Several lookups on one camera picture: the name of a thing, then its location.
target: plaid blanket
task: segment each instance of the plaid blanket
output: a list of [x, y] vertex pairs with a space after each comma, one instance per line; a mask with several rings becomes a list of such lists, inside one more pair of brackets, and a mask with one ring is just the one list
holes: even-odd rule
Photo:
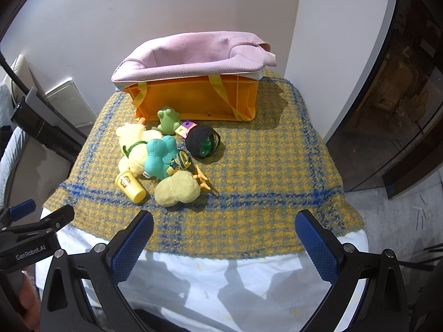
[[294, 217], [304, 208], [336, 235], [363, 228], [358, 212], [344, 200], [342, 180], [300, 93], [275, 73], [267, 71], [259, 83], [252, 122], [207, 122], [220, 134], [222, 145], [213, 156], [194, 162], [216, 193], [202, 193], [190, 204], [158, 206], [152, 180], [141, 180], [150, 197], [139, 205], [115, 187], [122, 157], [115, 131], [126, 121], [135, 122], [131, 102], [125, 93], [111, 96], [68, 180], [45, 204], [52, 211], [74, 206], [73, 225], [81, 230], [109, 240], [145, 209], [156, 224], [147, 250], [257, 258], [303, 248]]

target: tile floor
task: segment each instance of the tile floor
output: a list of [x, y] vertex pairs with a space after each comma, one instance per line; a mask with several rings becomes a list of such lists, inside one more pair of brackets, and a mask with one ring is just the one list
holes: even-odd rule
[[[345, 193], [346, 200], [365, 220], [369, 251], [385, 248], [395, 251], [397, 259], [422, 261], [441, 254], [423, 251], [443, 243], [443, 185], [389, 200], [384, 188]], [[428, 277], [428, 272], [402, 267], [408, 302], [413, 304]]]

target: orange storage box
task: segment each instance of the orange storage box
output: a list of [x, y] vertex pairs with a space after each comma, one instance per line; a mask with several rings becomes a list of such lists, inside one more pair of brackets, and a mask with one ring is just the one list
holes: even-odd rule
[[137, 107], [136, 118], [158, 121], [170, 106], [181, 120], [251, 121], [258, 81], [235, 75], [212, 75], [148, 81], [125, 89]]

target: teal plush toy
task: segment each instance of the teal plush toy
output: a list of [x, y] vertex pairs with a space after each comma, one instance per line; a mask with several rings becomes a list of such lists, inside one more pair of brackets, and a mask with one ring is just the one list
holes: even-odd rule
[[162, 110], [157, 112], [157, 116], [160, 119], [160, 124], [157, 129], [164, 135], [174, 135], [176, 129], [181, 125], [179, 120], [179, 113], [169, 106], [163, 107]]
[[174, 160], [179, 153], [176, 139], [172, 136], [156, 138], [146, 144], [146, 149], [148, 157], [145, 161], [145, 173], [160, 180], [168, 177], [167, 169], [170, 167], [171, 160]]

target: white tablecloth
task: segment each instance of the white tablecloth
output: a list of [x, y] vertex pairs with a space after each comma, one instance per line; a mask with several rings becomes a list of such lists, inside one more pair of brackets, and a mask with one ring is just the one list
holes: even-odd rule
[[[44, 209], [42, 217], [50, 214]], [[58, 240], [69, 254], [107, 241], [66, 226]], [[368, 251], [363, 230], [339, 238]], [[36, 265], [36, 285], [44, 288], [51, 258]], [[320, 304], [330, 283], [321, 280], [306, 252], [247, 260], [210, 260], [143, 251], [119, 288], [133, 308], [147, 310], [194, 331], [298, 331]], [[360, 280], [337, 326], [344, 330], [364, 289]], [[100, 306], [90, 281], [86, 291]]]

